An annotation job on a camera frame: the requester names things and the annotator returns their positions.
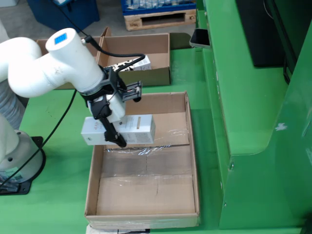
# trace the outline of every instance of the wooden pallet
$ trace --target wooden pallet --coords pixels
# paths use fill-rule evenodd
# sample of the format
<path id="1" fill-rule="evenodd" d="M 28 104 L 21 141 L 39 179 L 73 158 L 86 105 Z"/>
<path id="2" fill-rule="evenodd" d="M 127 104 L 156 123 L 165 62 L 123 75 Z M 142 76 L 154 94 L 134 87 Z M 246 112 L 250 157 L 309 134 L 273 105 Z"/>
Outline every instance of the wooden pallet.
<path id="1" fill-rule="evenodd" d="M 196 22 L 196 10 L 159 12 L 124 16 L 128 31 L 192 24 Z"/>

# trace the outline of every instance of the open cardboard box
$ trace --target open cardboard box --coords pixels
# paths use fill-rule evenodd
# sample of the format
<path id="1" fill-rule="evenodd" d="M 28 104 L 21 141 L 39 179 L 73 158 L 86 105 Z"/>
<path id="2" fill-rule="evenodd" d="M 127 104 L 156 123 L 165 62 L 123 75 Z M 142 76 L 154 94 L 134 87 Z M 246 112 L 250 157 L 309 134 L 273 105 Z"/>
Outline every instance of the open cardboard box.
<path id="1" fill-rule="evenodd" d="M 197 226 L 199 198 L 187 94 L 145 94 L 140 102 L 127 103 L 126 114 L 153 114 L 154 144 L 94 147 L 86 219 L 96 229 Z"/>
<path id="2" fill-rule="evenodd" d="M 114 54 L 145 54 L 152 69 L 146 71 L 124 71 L 119 75 L 126 84 L 142 81 L 143 86 L 170 85 L 170 34 L 148 34 L 112 37 L 108 29 L 102 39 L 103 50 Z M 102 67 L 125 62 L 137 57 L 116 58 L 100 54 L 98 63 Z"/>

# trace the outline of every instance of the blue display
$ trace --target blue display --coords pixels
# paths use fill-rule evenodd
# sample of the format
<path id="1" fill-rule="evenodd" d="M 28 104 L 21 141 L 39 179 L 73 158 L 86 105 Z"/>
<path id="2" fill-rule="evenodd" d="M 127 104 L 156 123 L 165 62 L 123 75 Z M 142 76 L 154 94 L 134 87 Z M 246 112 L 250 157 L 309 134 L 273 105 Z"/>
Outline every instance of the blue display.
<path id="1" fill-rule="evenodd" d="M 67 39 L 66 33 L 60 35 L 59 37 L 55 38 L 55 45 L 59 44 L 62 41 L 65 41 L 66 39 Z"/>

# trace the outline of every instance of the green metal cabinet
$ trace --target green metal cabinet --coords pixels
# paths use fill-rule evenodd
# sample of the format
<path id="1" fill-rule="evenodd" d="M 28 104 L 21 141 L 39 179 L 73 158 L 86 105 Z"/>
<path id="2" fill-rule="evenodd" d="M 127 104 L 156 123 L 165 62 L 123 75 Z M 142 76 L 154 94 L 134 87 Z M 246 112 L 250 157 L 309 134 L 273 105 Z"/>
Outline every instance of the green metal cabinet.
<path id="1" fill-rule="evenodd" d="M 213 54 L 203 49 L 223 195 L 219 228 L 301 225 L 312 211 L 312 26 L 287 86 L 282 68 L 254 68 L 235 0 L 204 2 L 197 20 Z"/>

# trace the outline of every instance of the cable connector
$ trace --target cable connector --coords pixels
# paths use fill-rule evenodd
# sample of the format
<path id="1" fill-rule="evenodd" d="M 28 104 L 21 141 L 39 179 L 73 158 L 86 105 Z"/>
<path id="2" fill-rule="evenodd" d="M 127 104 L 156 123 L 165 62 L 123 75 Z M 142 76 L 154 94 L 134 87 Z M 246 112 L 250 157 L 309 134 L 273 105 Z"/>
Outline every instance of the cable connector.
<path id="1" fill-rule="evenodd" d="M 90 43 L 98 51 L 102 50 L 102 48 L 98 45 L 96 40 L 94 40 L 94 38 L 91 35 L 86 36 L 83 40 L 85 41 L 85 43 Z"/>

